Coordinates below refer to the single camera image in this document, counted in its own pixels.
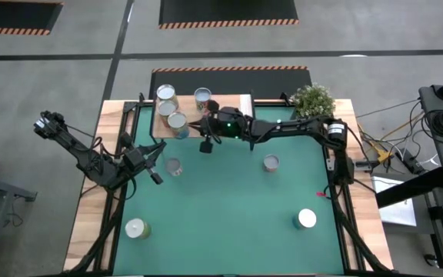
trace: wooden table frame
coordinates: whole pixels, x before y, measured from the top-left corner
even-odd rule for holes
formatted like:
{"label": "wooden table frame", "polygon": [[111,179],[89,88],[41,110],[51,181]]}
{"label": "wooden table frame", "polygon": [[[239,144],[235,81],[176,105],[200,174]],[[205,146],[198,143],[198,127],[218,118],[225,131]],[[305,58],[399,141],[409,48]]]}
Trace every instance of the wooden table frame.
{"label": "wooden table frame", "polygon": [[[358,123],[353,112],[351,100],[336,99],[335,101],[335,117],[347,122],[348,127],[358,134]],[[137,101],[104,102],[98,120],[96,136],[103,138],[104,146],[107,149],[120,151],[120,148],[117,146],[119,132],[127,131],[131,132],[133,136],[135,135],[140,109],[137,104]],[[153,104],[152,100],[144,100],[139,105],[153,106]],[[255,100],[255,104],[257,106],[285,106],[285,101]],[[132,108],[134,109],[134,114],[125,112],[126,110],[132,110]],[[351,134],[348,136],[347,153],[354,160],[362,160],[364,158],[359,143]],[[371,178],[368,173],[355,172],[355,178],[371,187]],[[85,179],[82,191],[91,188],[93,185],[95,183]],[[125,189],[117,192],[116,195],[125,197]],[[391,256],[378,213],[375,195],[360,185],[350,185],[344,187],[343,193],[339,197],[339,202],[341,208],[347,213],[347,216],[351,219],[352,224],[358,230],[358,233],[370,250],[383,265],[392,269]],[[110,219],[111,214],[117,210],[121,213],[120,216],[122,216],[122,207],[123,203],[118,203],[111,196],[108,197],[106,192],[100,188],[88,192],[80,199],[63,270],[72,269],[80,262],[97,239],[104,222]],[[118,229],[110,233],[103,245],[103,255],[98,256],[101,257],[100,259],[95,259],[95,264],[88,267],[88,271],[102,270],[105,274],[112,273],[118,234]],[[361,255],[357,253],[357,248],[342,227],[338,228],[338,238],[345,270],[357,269],[363,271],[371,269],[364,262]]]}

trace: orange and black striped edge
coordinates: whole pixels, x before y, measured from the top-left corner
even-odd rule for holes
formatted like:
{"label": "orange and black striped edge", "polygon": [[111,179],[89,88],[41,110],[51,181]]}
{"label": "orange and black striped edge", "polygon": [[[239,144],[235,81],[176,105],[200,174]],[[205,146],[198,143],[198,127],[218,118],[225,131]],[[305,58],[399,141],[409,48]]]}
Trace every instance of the orange and black striped edge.
{"label": "orange and black striped edge", "polygon": [[[42,3],[42,4],[58,4],[64,5],[64,2],[38,2],[32,1],[31,3]],[[0,28],[0,35],[49,35],[51,31],[47,29],[36,29],[36,28]]]}
{"label": "orange and black striped edge", "polygon": [[204,68],[155,68],[156,72],[206,72],[206,71],[248,71],[248,70],[307,70],[307,66],[214,66]]}
{"label": "orange and black striped edge", "polygon": [[176,22],[163,23],[160,29],[177,28],[215,28],[215,27],[242,27],[242,26],[263,26],[263,25],[297,25],[298,19],[255,19],[255,20],[225,20],[213,22]]}

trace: white paper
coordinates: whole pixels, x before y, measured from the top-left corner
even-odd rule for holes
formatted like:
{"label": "white paper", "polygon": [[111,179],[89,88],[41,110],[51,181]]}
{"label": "white paper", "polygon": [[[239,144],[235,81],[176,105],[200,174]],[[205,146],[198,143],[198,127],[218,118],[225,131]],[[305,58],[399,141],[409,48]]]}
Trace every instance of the white paper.
{"label": "white paper", "polygon": [[[375,191],[377,193],[402,184],[403,181],[372,177]],[[378,210],[383,222],[416,226],[415,208],[411,199],[396,203]]]}

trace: can lid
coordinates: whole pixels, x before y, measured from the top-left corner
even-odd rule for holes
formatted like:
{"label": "can lid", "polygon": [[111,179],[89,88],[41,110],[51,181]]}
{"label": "can lid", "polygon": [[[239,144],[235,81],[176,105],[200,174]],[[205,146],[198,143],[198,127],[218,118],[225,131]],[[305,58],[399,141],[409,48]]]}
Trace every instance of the can lid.
{"label": "can lid", "polygon": [[167,172],[173,173],[178,171],[179,168],[181,168],[181,161],[179,161],[176,158],[170,158],[165,163],[165,168],[167,169]]}
{"label": "can lid", "polygon": [[160,85],[157,89],[157,96],[160,99],[170,99],[175,95],[175,89],[171,85]]}
{"label": "can lid", "polygon": [[126,224],[125,229],[128,237],[138,238],[145,230],[145,222],[141,219],[132,219]]}
{"label": "can lid", "polygon": [[212,97],[212,92],[207,88],[198,88],[194,92],[194,97],[200,102],[205,102]]}
{"label": "can lid", "polygon": [[312,210],[303,209],[298,213],[298,221],[305,228],[311,228],[317,222],[317,216]]}
{"label": "can lid", "polygon": [[265,156],[264,164],[267,169],[277,169],[280,166],[280,159],[276,155],[270,154]]}
{"label": "can lid", "polygon": [[187,122],[187,118],[181,112],[174,112],[168,116],[167,122],[172,128],[181,128]]}
{"label": "can lid", "polygon": [[164,100],[158,103],[158,113],[160,115],[171,115],[176,109],[177,105],[170,100]]}

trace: silver can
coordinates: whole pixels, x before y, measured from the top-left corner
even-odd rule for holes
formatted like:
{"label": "silver can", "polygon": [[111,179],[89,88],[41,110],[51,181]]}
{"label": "silver can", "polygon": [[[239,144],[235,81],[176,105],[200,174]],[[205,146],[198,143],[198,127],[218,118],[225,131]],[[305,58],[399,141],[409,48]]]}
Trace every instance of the silver can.
{"label": "silver can", "polygon": [[275,172],[276,169],[280,166],[280,159],[278,159],[277,155],[267,155],[262,162],[263,168],[267,172]]}
{"label": "silver can", "polygon": [[168,116],[168,127],[174,132],[176,139],[189,137],[188,119],[181,112],[174,112]]}
{"label": "silver can", "polygon": [[168,127],[168,117],[177,110],[178,106],[171,100],[164,100],[158,103],[157,111],[162,118],[165,127]]}
{"label": "silver can", "polygon": [[165,163],[165,169],[172,176],[179,176],[182,173],[181,161],[176,158],[170,158]]}
{"label": "silver can", "polygon": [[170,100],[178,106],[177,96],[175,95],[175,88],[171,85],[160,85],[157,88],[157,98],[160,101]]}
{"label": "silver can", "polygon": [[194,92],[194,99],[196,101],[196,108],[198,112],[205,113],[208,105],[208,100],[212,98],[212,92],[207,88],[198,88]]}

